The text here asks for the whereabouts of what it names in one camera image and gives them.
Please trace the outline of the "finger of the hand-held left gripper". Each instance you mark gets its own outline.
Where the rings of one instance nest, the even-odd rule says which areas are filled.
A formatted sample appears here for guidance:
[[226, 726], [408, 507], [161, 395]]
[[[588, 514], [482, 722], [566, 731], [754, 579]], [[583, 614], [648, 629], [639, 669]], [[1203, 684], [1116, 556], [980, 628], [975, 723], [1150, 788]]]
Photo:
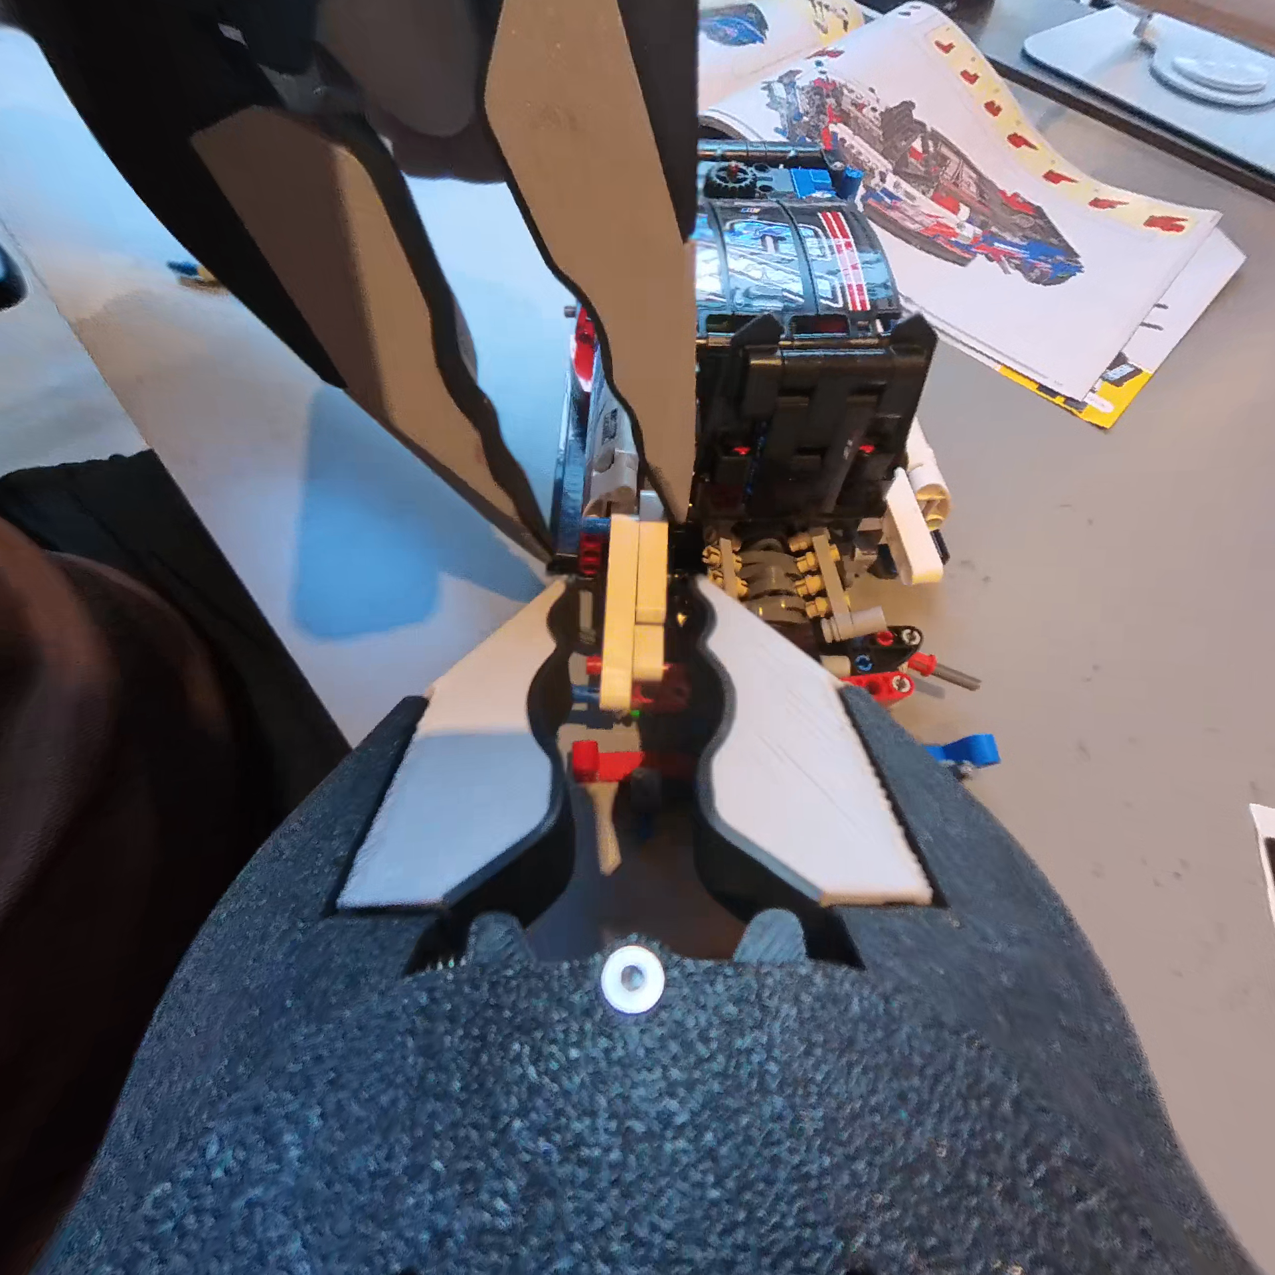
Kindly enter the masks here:
[[693, 482], [693, 253], [619, 2], [501, 4], [486, 119], [538, 245], [590, 312], [669, 519]]
[[477, 382], [469, 330], [407, 182], [352, 114], [252, 104], [191, 136], [347, 394], [502, 533], [554, 555]]

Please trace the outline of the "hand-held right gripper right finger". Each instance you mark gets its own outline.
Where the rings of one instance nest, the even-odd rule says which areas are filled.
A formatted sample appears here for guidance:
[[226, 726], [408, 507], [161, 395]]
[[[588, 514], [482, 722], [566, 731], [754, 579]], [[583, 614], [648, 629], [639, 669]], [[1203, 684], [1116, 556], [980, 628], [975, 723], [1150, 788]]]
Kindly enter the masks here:
[[723, 690], [696, 774], [709, 827], [821, 907], [932, 904], [847, 688], [712, 581], [695, 595]]

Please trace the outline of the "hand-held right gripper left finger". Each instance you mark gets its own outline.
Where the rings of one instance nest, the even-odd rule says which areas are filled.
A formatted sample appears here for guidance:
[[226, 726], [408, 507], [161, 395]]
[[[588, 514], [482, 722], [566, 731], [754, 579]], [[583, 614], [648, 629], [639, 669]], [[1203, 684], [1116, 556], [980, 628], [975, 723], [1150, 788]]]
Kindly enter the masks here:
[[441, 674], [348, 869], [340, 912], [454, 905], [551, 822], [555, 765], [534, 681], [557, 650], [553, 580]]

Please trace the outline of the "white brick beam piece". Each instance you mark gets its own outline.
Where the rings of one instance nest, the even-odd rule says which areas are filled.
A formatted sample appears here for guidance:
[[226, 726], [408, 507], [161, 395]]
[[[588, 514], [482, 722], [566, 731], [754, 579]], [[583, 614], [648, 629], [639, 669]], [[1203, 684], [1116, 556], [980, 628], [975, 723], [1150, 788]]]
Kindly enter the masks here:
[[669, 533], [663, 518], [608, 519], [603, 575], [598, 706], [628, 713], [635, 686], [655, 686], [665, 669]]

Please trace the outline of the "toy brick race car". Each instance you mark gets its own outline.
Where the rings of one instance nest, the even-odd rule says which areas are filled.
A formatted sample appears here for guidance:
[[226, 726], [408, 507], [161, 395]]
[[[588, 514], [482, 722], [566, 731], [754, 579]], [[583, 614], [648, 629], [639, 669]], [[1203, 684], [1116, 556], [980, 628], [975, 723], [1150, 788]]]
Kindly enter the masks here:
[[948, 563], [948, 486], [917, 422], [938, 337], [905, 312], [858, 200], [861, 182], [818, 144], [697, 146], [689, 506], [685, 522], [668, 524], [664, 676], [635, 685], [623, 713], [598, 706], [608, 520], [667, 514], [606, 378], [595, 320], [571, 308], [553, 532], [578, 585], [579, 634], [570, 673], [577, 719], [559, 745], [591, 804], [604, 875], [623, 856], [619, 804], [648, 826], [662, 800], [677, 795], [723, 847], [723, 891], [782, 881], [715, 831], [699, 806], [699, 761], [721, 723], [724, 692], [700, 648], [707, 613], [697, 577], [841, 681], [847, 709], [894, 707], [927, 681], [980, 688], [940, 661], [920, 628], [853, 595], [875, 580], [932, 585]]

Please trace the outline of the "grey desk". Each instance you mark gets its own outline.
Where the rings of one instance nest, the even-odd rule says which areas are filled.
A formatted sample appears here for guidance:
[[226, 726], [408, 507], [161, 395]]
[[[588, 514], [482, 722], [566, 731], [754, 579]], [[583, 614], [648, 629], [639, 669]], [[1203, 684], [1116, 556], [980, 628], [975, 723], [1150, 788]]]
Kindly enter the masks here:
[[[462, 502], [227, 294], [3, 31], [3, 472], [153, 448], [349, 743], [534, 593]], [[886, 588], [942, 661], [918, 737], [996, 735], [974, 791], [1106, 964], [1187, 1155], [1272, 1268], [1272, 203], [1019, 93], [1106, 182], [1222, 212], [1247, 255], [1109, 430], [942, 344], [919, 417], [943, 583]]]

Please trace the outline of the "brown sweater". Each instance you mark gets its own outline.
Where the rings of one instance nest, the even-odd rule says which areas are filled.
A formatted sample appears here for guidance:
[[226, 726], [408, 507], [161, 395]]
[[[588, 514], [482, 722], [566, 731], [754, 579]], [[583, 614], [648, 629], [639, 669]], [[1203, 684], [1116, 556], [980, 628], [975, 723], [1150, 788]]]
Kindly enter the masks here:
[[25, 1272], [248, 844], [215, 665], [169, 603], [4, 520], [1, 612], [1, 1265]]

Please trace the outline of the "instruction booklet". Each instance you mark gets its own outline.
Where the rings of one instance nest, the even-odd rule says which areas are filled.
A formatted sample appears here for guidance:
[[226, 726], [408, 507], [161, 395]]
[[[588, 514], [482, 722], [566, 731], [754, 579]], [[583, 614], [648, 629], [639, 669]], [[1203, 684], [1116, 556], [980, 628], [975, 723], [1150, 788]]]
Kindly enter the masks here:
[[1104, 183], [1025, 115], [954, 17], [902, 2], [700, 2], [699, 108], [862, 176], [905, 305], [1109, 429], [1246, 255], [1198, 208]]

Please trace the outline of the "white stand base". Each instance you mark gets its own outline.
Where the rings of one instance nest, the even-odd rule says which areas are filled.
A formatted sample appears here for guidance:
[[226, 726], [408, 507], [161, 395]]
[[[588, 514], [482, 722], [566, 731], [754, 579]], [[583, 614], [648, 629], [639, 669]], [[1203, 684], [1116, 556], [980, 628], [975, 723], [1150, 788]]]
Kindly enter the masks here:
[[1106, 2], [1023, 42], [1036, 66], [1132, 102], [1161, 87], [1206, 106], [1257, 110], [1274, 102], [1272, 55], [1133, 2]]

